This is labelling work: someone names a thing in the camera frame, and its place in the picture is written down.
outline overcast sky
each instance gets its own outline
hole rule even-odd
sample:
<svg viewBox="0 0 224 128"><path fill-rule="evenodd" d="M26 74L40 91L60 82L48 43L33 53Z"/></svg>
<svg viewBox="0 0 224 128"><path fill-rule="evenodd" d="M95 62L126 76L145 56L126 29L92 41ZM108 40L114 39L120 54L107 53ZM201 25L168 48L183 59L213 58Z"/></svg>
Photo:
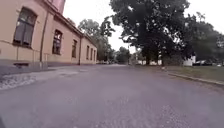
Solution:
<svg viewBox="0 0 224 128"><path fill-rule="evenodd" d="M188 0L191 5L187 10L187 13L195 14L195 12L201 12L205 14L206 21L211 23L216 30L224 33L224 1L223 0ZM101 23L106 16L112 15L113 11L109 6L110 0L66 0L64 16L71 18L76 26L83 19L93 19L98 23ZM121 46L127 48L127 44L124 44L118 38L122 32L122 28L115 27L116 32L109 38L109 43L112 48L118 50Z"/></svg>

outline curb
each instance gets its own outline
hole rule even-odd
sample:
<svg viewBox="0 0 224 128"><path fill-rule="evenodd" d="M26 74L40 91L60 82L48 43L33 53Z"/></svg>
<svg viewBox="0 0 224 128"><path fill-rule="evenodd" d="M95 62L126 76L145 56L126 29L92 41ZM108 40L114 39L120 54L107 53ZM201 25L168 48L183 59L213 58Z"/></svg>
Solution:
<svg viewBox="0 0 224 128"><path fill-rule="evenodd" d="M186 80L202 82L202 83L205 83L205 84L213 84L213 85L216 85L216 86L221 87L221 88L224 89L224 82L205 80L205 79L200 79L200 78L193 78L193 77L189 77L189 76L185 76L185 75L179 75L179 74L174 74L174 73L168 73L168 75L179 77L179 78L183 78L183 79L186 79Z"/></svg>

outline beige building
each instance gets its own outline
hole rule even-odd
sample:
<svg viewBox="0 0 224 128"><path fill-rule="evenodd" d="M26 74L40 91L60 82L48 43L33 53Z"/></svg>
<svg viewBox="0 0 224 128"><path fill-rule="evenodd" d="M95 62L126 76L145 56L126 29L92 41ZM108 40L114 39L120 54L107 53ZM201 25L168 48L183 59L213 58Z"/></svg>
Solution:
<svg viewBox="0 0 224 128"><path fill-rule="evenodd" d="M62 16L65 0L0 2L1 64L96 64L91 39Z"/></svg>

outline window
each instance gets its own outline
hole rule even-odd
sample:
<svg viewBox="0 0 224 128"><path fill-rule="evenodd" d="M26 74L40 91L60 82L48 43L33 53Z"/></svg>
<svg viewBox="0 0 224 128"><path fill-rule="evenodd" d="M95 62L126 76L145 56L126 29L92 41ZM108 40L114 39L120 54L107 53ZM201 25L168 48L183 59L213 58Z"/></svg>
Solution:
<svg viewBox="0 0 224 128"><path fill-rule="evenodd" d="M33 30L37 16L32 11L22 8L16 25L13 44L31 47Z"/></svg>
<svg viewBox="0 0 224 128"><path fill-rule="evenodd" d="M86 59L89 59L89 46L87 46L87 50L86 50Z"/></svg>
<svg viewBox="0 0 224 128"><path fill-rule="evenodd" d="M55 30L52 53L60 55L62 32Z"/></svg>
<svg viewBox="0 0 224 128"><path fill-rule="evenodd" d="M94 56L93 56L94 61L96 61L96 50L94 50Z"/></svg>
<svg viewBox="0 0 224 128"><path fill-rule="evenodd" d="M77 46L77 41L74 40L74 44L72 45L72 57L76 58L76 46Z"/></svg>
<svg viewBox="0 0 224 128"><path fill-rule="evenodd" d="M91 52L90 52L90 60L93 60L93 49L91 48Z"/></svg>

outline grass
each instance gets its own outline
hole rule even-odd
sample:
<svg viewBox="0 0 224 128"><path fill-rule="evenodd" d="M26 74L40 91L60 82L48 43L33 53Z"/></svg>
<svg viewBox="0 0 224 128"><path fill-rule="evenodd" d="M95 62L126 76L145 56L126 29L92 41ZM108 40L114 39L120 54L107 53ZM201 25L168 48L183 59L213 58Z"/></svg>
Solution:
<svg viewBox="0 0 224 128"><path fill-rule="evenodd" d="M224 67L167 67L172 73L224 82Z"/></svg>

